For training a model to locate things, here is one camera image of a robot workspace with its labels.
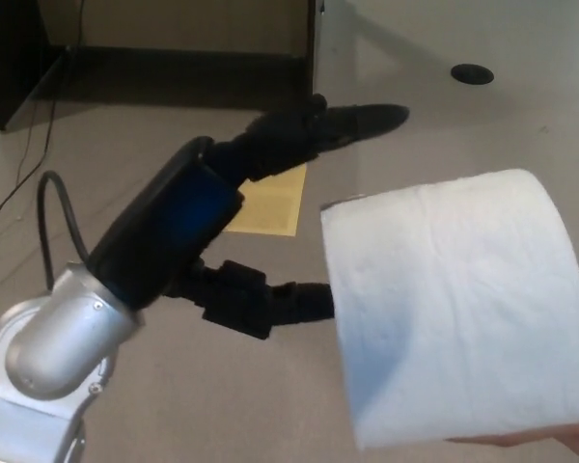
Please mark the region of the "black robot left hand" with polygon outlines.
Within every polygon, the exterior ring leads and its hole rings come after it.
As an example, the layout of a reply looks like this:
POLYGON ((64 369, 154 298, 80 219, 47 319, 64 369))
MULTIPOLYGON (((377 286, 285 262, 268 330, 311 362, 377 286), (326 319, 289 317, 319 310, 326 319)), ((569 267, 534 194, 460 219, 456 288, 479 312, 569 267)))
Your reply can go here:
POLYGON ((276 326, 330 319, 329 285, 272 286, 260 270, 231 260, 209 268, 203 252, 242 209, 243 183, 389 133, 409 114, 392 103, 332 107, 312 95, 259 116, 230 141, 195 138, 114 221, 87 269, 133 313, 161 296, 181 298, 201 307, 205 320, 260 340, 276 326))

